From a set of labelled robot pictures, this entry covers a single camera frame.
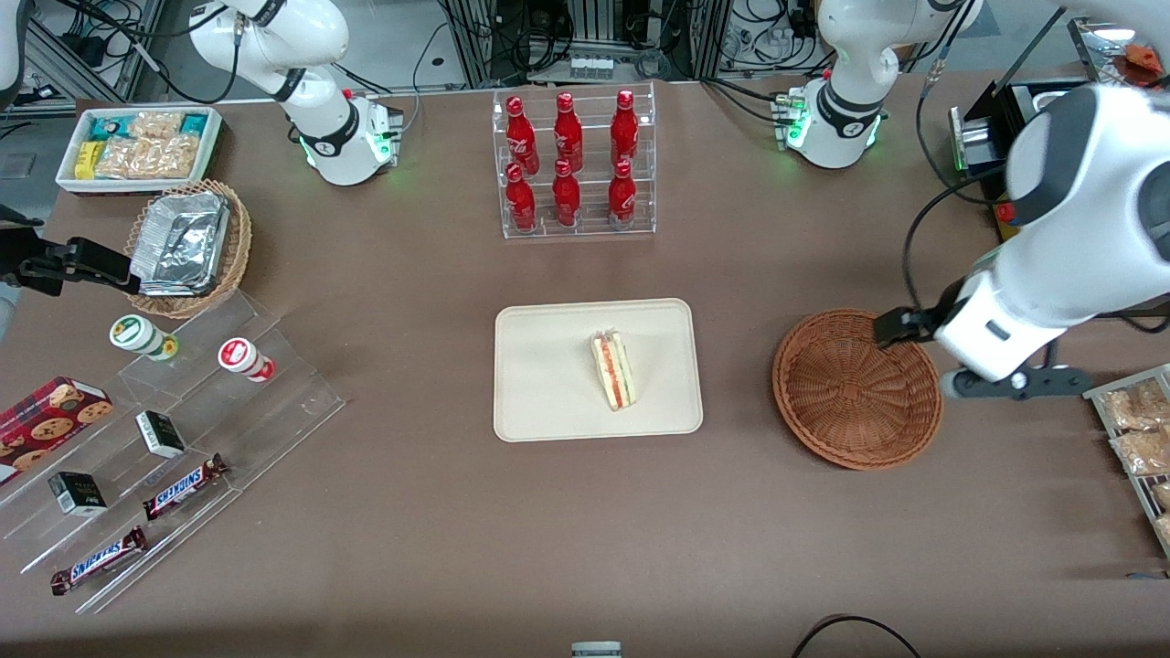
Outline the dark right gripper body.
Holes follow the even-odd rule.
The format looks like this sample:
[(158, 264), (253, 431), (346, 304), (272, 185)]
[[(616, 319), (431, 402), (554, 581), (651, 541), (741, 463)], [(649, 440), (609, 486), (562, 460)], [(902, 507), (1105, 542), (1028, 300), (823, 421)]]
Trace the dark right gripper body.
[(34, 283), (33, 276), (25, 274), (27, 262), (37, 265), (44, 255), (41, 237), (33, 228), (1, 229), (1, 281), (5, 286), (42, 292), (42, 285)]

